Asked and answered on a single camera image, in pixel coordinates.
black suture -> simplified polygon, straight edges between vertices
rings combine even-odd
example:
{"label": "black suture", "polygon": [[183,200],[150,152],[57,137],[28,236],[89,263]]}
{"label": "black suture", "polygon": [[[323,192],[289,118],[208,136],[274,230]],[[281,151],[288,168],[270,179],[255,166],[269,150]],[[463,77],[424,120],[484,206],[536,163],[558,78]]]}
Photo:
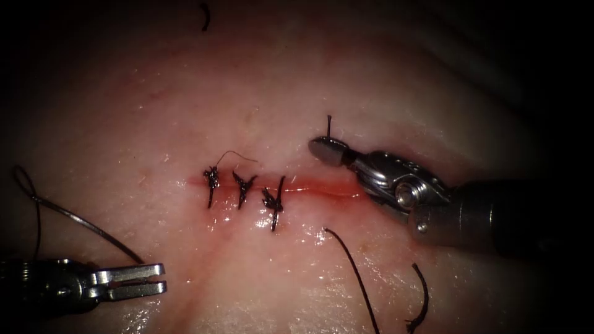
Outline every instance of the black suture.
{"label": "black suture", "polygon": [[209,206],[208,206],[208,208],[210,208],[212,206],[212,195],[215,192],[215,188],[217,188],[219,186],[217,167],[216,166],[209,166],[209,167],[210,167],[210,171],[204,171],[204,176],[209,179]]}
{"label": "black suture", "polygon": [[408,322],[407,332],[409,334],[413,334],[415,332],[415,329],[418,325],[420,325],[423,322],[423,320],[427,316],[427,311],[429,310],[429,291],[427,290],[427,282],[425,282],[425,279],[423,277],[423,274],[421,273],[421,270],[419,269],[419,266],[417,266],[416,263],[413,263],[412,267],[413,269],[415,269],[416,274],[419,276],[419,279],[421,280],[421,285],[423,285],[423,307],[421,308],[421,312],[416,318],[414,318],[413,320],[406,320]]}
{"label": "black suture", "polygon": [[280,196],[282,194],[282,188],[283,188],[284,182],[285,182],[285,176],[283,175],[280,178],[280,184],[278,185],[278,192],[277,192],[276,199],[274,197],[272,197],[272,195],[270,195],[270,192],[268,192],[267,188],[262,189],[262,193],[264,194],[264,199],[262,199],[262,203],[264,203],[265,207],[274,210],[274,213],[272,214],[272,227],[271,227],[272,232],[274,232],[274,230],[277,228],[278,213],[284,211],[284,208],[282,205],[282,200],[280,198]]}
{"label": "black suture", "polygon": [[234,153],[235,155],[238,155],[240,158],[242,158],[242,159],[244,159],[244,160],[247,160],[247,161],[251,161],[251,162],[258,162],[257,160],[248,159],[248,158],[246,158],[245,156],[242,156],[241,154],[239,154],[239,153],[237,153],[237,152],[235,152],[235,151],[233,151],[233,150],[228,150],[227,152],[223,153],[223,155],[222,155],[222,156],[221,156],[221,157],[218,159],[217,163],[215,164],[215,167],[217,167],[217,166],[218,166],[218,163],[219,163],[219,162],[221,162],[221,160],[223,159],[223,157],[224,157],[225,155],[227,155],[227,153]]}
{"label": "black suture", "polygon": [[328,115],[328,131],[326,137],[330,137],[330,122],[332,122],[332,116]]}
{"label": "black suture", "polygon": [[258,162],[257,160],[248,159],[245,156],[242,156],[241,154],[239,154],[235,151],[232,151],[232,150],[228,150],[227,152],[223,153],[223,155],[218,159],[217,163],[214,166],[209,166],[210,171],[204,171],[204,173],[202,173],[209,180],[209,189],[210,190],[209,190],[209,206],[208,206],[208,208],[210,208],[212,206],[212,196],[215,192],[215,188],[218,188],[220,186],[220,184],[218,183],[218,170],[217,170],[218,163],[221,162],[221,160],[227,153],[234,153],[234,154],[238,155],[240,158],[245,159],[247,161]]}
{"label": "black suture", "polygon": [[252,185],[254,184],[254,180],[258,177],[258,175],[252,176],[252,178],[248,182],[246,182],[243,181],[243,179],[239,175],[235,174],[235,171],[232,171],[232,173],[235,182],[239,184],[239,205],[237,207],[237,210],[239,210],[241,209],[241,205],[243,204],[243,202],[246,201],[246,197],[248,196],[248,190],[252,187]]}
{"label": "black suture", "polygon": [[100,229],[99,227],[93,225],[91,222],[83,219],[82,217],[66,210],[65,208],[60,207],[57,204],[54,204],[52,202],[50,202],[49,200],[46,200],[42,197],[37,196],[37,194],[35,193],[35,188],[31,188],[31,191],[29,191],[20,181],[17,173],[21,173],[24,175],[25,179],[27,180],[27,182],[33,186],[33,182],[31,182],[31,179],[29,178],[29,175],[27,174],[27,172],[25,171],[25,169],[21,166],[15,166],[13,169],[13,175],[14,175],[14,179],[17,182],[17,184],[19,185],[19,187],[23,190],[23,192],[25,193],[25,195],[27,195],[27,197],[31,198],[32,200],[34,200],[36,203],[43,205],[46,208],[49,208],[51,210],[54,210],[58,213],[63,214],[64,216],[67,216],[68,218],[76,221],[78,224],[90,229],[91,231],[93,231],[95,234],[99,235],[100,237],[102,237],[103,239],[107,240],[108,242],[110,242],[112,245],[116,246],[119,250],[121,250],[122,252],[124,252],[126,255],[128,255],[132,260],[134,260],[136,263],[138,264],[144,264],[144,261],[140,258],[140,256],[138,256],[133,250],[131,250],[130,248],[126,247],[126,245],[124,245],[123,243],[121,243],[119,240],[117,240],[116,238],[112,237],[109,233],[103,231],[102,229]]}
{"label": "black suture", "polygon": [[345,243],[342,241],[342,239],[340,239],[340,237],[336,234],[336,232],[332,231],[329,228],[324,228],[324,231],[332,234],[336,238],[336,240],[338,240],[338,242],[342,246],[342,249],[345,251],[346,256],[348,257],[349,262],[351,262],[353,271],[355,272],[355,275],[357,276],[357,280],[359,281],[359,287],[361,288],[361,292],[363,293],[363,299],[365,299],[365,304],[367,305],[367,311],[369,311],[371,323],[373,324],[373,330],[375,331],[376,334],[379,334],[380,331],[379,331],[379,327],[377,326],[376,316],[373,314],[373,309],[371,308],[371,303],[369,302],[369,297],[367,296],[367,291],[365,291],[365,286],[363,285],[363,280],[361,279],[361,275],[359,275],[359,270],[357,270],[357,266],[355,265],[355,260],[353,260],[353,257],[351,256],[351,253],[347,248],[347,245],[345,245]]}
{"label": "black suture", "polygon": [[200,8],[204,11],[204,15],[206,16],[206,21],[204,22],[204,26],[202,27],[202,31],[205,32],[209,28],[210,24],[210,10],[208,5],[204,2],[200,4]]}
{"label": "black suture", "polygon": [[[21,173],[25,180],[27,180],[27,184],[29,189],[31,189],[30,193],[33,196],[37,196],[37,191],[35,191],[35,186],[33,185],[33,181],[29,177],[29,174],[25,171],[25,169],[19,165],[14,166],[12,170],[12,176],[14,177],[14,181],[16,181],[17,185],[21,190],[28,195],[28,191],[26,190],[25,186],[19,180],[18,173]],[[37,260],[39,256],[39,248],[41,246],[41,209],[39,208],[39,202],[35,201],[35,211],[37,213],[37,241],[35,242],[35,252],[33,253],[33,261]]]}

skin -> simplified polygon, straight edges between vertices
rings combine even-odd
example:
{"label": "skin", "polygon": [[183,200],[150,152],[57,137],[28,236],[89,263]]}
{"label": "skin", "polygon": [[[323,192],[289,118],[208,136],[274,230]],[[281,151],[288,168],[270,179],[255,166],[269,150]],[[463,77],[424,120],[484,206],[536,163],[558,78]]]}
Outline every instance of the skin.
{"label": "skin", "polygon": [[[413,262],[430,295],[415,333],[539,326],[539,268],[415,244],[354,174],[307,149],[331,114],[332,135],[352,148],[394,152],[449,186],[532,175],[543,154],[513,113],[523,91],[512,75],[443,33],[425,7],[209,8],[206,32],[194,3],[104,10],[30,65],[35,80],[12,100],[2,170],[24,166],[41,196],[166,268],[166,294],[103,303],[45,330],[371,333],[356,278],[324,227],[350,248],[383,333],[405,333],[421,309]],[[207,210],[202,172],[227,150],[258,162],[226,156]],[[259,176],[240,211],[232,170]],[[285,210],[271,233],[260,190],[275,195],[282,175]],[[33,204],[8,174],[1,182],[3,256],[29,258]],[[63,216],[46,210],[42,219],[40,258],[132,264]]]}

